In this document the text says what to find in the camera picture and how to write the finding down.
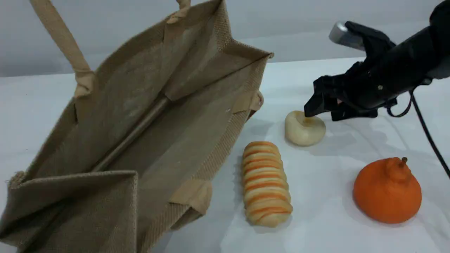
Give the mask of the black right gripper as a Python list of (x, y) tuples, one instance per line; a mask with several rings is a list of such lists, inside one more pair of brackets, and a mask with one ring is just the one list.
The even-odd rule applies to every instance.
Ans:
[(397, 82), (395, 63), (383, 58), (366, 58), (353, 64), (344, 74), (316, 79), (304, 114), (313, 117), (331, 112), (333, 122), (375, 118), (377, 108), (397, 105)]

